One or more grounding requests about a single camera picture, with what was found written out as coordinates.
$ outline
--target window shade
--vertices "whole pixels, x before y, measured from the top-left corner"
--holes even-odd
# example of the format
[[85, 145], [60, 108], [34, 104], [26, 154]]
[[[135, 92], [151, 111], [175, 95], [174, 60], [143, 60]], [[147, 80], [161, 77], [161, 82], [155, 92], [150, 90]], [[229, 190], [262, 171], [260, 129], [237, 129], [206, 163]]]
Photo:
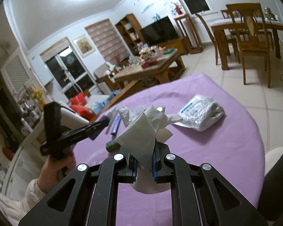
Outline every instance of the window shade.
[[56, 54], [63, 51], [65, 48], [68, 48], [70, 46], [70, 42], [67, 37], [63, 38], [62, 40], [58, 41], [48, 49], [46, 49], [43, 53], [40, 54], [42, 60], [44, 62], [50, 60], [52, 57], [54, 57]]
[[114, 25], [109, 19], [89, 25], [85, 29], [105, 61], [109, 61], [111, 64], [117, 64], [117, 60], [115, 59], [117, 54], [119, 54], [120, 61], [129, 56], [126, 45], [119, 37]]

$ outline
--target person's arm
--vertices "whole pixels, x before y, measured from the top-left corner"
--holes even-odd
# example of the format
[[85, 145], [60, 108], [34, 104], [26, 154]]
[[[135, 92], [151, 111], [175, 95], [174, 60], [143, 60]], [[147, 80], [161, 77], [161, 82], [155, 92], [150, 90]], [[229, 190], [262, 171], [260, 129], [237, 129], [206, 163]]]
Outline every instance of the person's arm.
[[0, 194], [0, 210], [13, 226], [17, 226], [19, 221], [59, 183], [58, 171], [63, 167], [67, 167], [66, 175], [76, 167], [73, 155], [55, 162], [48, 157], [39, 178], [29, 183], [25, 196], [20, 201], [13, 201]]

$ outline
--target framed picture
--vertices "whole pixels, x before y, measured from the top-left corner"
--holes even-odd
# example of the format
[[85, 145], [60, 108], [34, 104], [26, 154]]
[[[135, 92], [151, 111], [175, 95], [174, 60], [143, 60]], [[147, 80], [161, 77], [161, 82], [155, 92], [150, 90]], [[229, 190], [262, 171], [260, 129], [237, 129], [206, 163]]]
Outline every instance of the framed picture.
[[83, 58], [95, 51], [95, 48], [92, 46], [91, 39], [88, 35], [79, 37], [78, 39], [74, 40], [73, 43], [76, 45]]

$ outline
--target sliding glass door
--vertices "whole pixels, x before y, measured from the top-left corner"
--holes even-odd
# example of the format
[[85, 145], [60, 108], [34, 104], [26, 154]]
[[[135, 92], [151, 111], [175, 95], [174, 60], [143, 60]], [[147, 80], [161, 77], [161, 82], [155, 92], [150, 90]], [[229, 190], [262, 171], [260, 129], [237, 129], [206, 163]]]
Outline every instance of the sliding glass door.
[[46, 65], [68, 99], [94, 86], [70, 46], [48, 60]]

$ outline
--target television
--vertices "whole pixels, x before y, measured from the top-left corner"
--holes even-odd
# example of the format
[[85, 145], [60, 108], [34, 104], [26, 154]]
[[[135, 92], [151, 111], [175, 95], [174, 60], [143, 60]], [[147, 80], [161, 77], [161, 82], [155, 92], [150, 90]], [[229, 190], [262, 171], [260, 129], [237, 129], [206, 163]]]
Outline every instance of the television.
[[168, 16], [141, 29], [140, 33], [149, 46], [178, 38], [178, 34]]

